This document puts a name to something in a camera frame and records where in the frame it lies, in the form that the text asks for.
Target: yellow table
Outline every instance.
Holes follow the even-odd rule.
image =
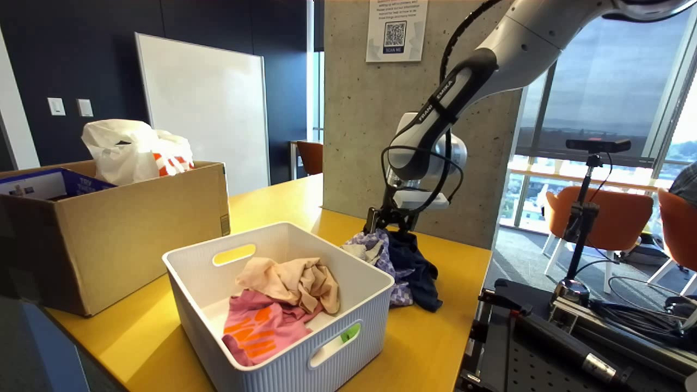
[[[291,222],[334,244],[348,241],[363,220],[322,212],[322,177],[308,177],[230,198],[234,234]],[[438,266],[444,305],[389,309],[386,347],[342,391],[454,391],[477,307],[489,250],[419,236],[421,253]],[[167,276],[93,318],[46,309],[129,391],[212,391],[174,307]]]

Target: white plastic bag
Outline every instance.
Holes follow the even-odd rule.
[[[154,130],[138,119],[86,123],[82,144],[95,162],[95,177],[115,186],[191,169],[191,149],[185,138]]]

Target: orange chair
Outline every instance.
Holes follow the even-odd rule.
[[[564,246],[569,215],[580,198],[581,187],[564,187],[557,196],[546,191],[546,224],[557,244],[546,261],[544,274],[557,263]],[[630,250],[636,246],[643,228],[646,227],[654,210],[651,196],[618,193],[589,187],[586,203],[597,204],[597,218],[586,238],[586,246],[603,250]],[[613,263],[606,263],[603,291],[609,291]]]
[[[299,156],[308,175],[322,173],[322,144],[318,142],[297,142]]]
[[[660,281],[673,263],[684,266],[692,272],[688,283],[680,289],[685,297],[697,285],[697,210],[684,198],[658,190],[660,220],[663,220],[663,241],[669,260],[650,276],[650,285]]]

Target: white plastic basket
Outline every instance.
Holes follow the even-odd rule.
[[[342,297],[338,315],[321,313],[309,335],[259,365],[242,365],[222,344],[236,274],[251,258],[322,258]],[[273,224],[164,254],[180,325],[216,391],[328,392],[383,349],[393,276],[293,227]]]

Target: laundry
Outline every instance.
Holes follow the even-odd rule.
[[[416,236],[376,228],[353,236],[345,250],[394,276],[389,305],[416,303],[427,312],[442,305],[433,283],[438,269],[421,254]]]
[[[309,334],[321,312],[340,313],[340,287],[321,258],[274,261],[252,258],[238,276],[240,294],[228,301],[222,343],[230,356],[255,365]]]

